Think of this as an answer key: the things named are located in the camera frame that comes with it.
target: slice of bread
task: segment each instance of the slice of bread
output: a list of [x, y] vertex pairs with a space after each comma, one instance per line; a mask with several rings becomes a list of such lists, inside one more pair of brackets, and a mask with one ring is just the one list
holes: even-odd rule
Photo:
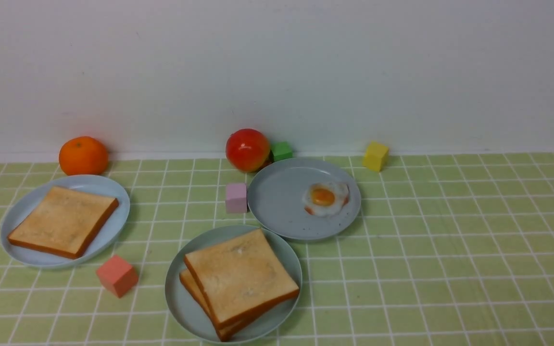
[[290, 277], [259, 228], [185, 255], [217, 329], [297, 297]]
[[234, 322], [233, 324], [227, 327], [219, 329], [217, 328], [217, 323], [215, 322], [215, 318], [213, 317], [213, 315], [211, 315], [211, 311], [209, 311], [209, 307], [206, 304], [206, 300], [204, 300], [204, 296], [202, 295], [200, 288], [196, 284], [196, 281], [194, 281], [194, 278], [193, 276], [191, 276], [191, 273], [189, 272], [189, 270], [185, 269], [182, 272], [180, 272], [178, 274], [178, 278], [183, 284], [183, 287], [187, 289], [191, 297], [194, 298], [196, 303], [200, 305], [204, 313], [211, 320], [211, 323], [215, 328], [215, 332], [217, 333], [217, 337], [219, 338], [219, 340], [228, 341], [233, 335], [240, 332], [246, 326], [249, 326], [249, 324], [251, 324], [253, 321], [255, 321], [257, 318], [259, 318], [262, 315], [260, 314], [254, 317], [243, 318], [242, 320], [238, 320], [237, 322]]
[[53, 186], [7, 239], [12, 245], [77, 259], [118, 206], [114, 197]]

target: tangerine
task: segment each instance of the tangerine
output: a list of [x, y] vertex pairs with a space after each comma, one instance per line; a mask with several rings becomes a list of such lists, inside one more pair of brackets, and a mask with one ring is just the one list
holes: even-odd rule
[[100, 175], [108, 167], [108, 149], [90, 136], [73, 138], [61, 147], [59, 166], [66, 175]]

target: block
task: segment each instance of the block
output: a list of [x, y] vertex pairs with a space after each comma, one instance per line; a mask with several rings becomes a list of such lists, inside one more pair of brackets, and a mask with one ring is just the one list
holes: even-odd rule
[[138, 283], [138, 274], [130, 263], [117, 255], [104, 262], [96, 271], [101, 285], [121, 298]]
[[271, 147], [271, 152], [273, 153], [273, 161], [277, 162], [280, 160], [290, 159], [292, 156], [292, 149], [290, 148], [290, 144], [287, 142], [279, 142], [273, 144]]
[[226, 212], [228, 214], [247, 212], [247, 186], [244, 183], [226, 185]]
[[372, 171], [379, 172], [382, 170], [382, 167], [385, 166], [388, 159], [389, 147], [379, 144], [378, 142], [371, 142], [371, 144], [367, 146], [367, 151], [365, 151], [363, 166]]

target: egg yolk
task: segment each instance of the egg yolk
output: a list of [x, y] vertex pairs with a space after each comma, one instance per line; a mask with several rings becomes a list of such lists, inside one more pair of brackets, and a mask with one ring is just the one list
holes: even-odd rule
[[335, 202], [335, 194], [325, 188], [316, 188], [311, 195], [312, 203], [317, 206], [330, 206]]

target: bread crust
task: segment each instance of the bread crust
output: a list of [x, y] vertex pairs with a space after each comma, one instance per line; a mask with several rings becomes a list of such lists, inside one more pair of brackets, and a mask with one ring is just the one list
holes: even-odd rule
[[[66, 194], [67, 193], [66, 190], [68, 190], [68, 189], [62, 188], [60, 186], [53, 186], [51, 188], [51, 190], [49, 191], [49, 194], [51, 194], [51, 193], [53, 195]], [[91, 194], [89, 194], [89, 193], [83, 193], [83, 194], [85, 195], [86, 198], [91, 196]], [[44, 198], [42, 203], [50, 202], [50, 200], [47, 201], [48, 197], [49, 196], [47, 194], [47, 196]], [[106, 206], [106, 208], [104, 208], [101, 211], [101, 214], [99, 215], [99, 218], [91, 226], [90, 231], [86, 234], [86, 236], [83, 239], [83, 241], [82, 241], [81, 245], [79, 246], [79, 248], [77, 250], [73, 251], [73, 252], [72, 251], [66, 251], [66, 250], [63, 250], [63, 249], [56, 249], [56, 248], [49, 247], [49, 246], [44, 246], [44, 245], [38, 245], [38, 244], [35, 244], [35, 243], [31, 243], [30, 241], [24, 241], [22, 239], [15, 238], [15, 234], [17, 232], [19, 232], [20, 229], [22, 229], [26, 226], [26, 222], [31, 217], [33, 217], [32, 214], [35, 212], [35, 210], [37, 210], [37, 208], [40, 207], [40, 205], [38, 205], [35, 208], [35, 210], [33, 210], [18, 226], [16, 226], [7, 235], [6, 238], [9, 241], [9, 243], [11, 245], [14, 245], [14, 246], [20, 246], [20, 247], [24, 247], [26, 249], [36, 250], [36, 251], [39, 251], [39, 252], [45, 252], [45, 253], [48, 253], [48, 254], [53, 254], [53, 255], [56, 255], [56, 256], [60, 256], [62, 258], [78, 259], [78, 258], [80, 258], [81, 256], [84, 255], [84, 252], [86, 252], [88, 246], [92, 243], [92, 241], [94, 241], [95, 237], [100, 232], [101, 228], [104, 226], [106, 221], [108, 221], [108, 219], [110, 218], [112, 213], [114, 213], [114, 211], [119, 207], [119, 200], [118, 199], [116, 199], [116, 198], [110, 198], [110, 199], [112, 199], [110, 201], [110, 204], [108, 204], [108, 206]]]

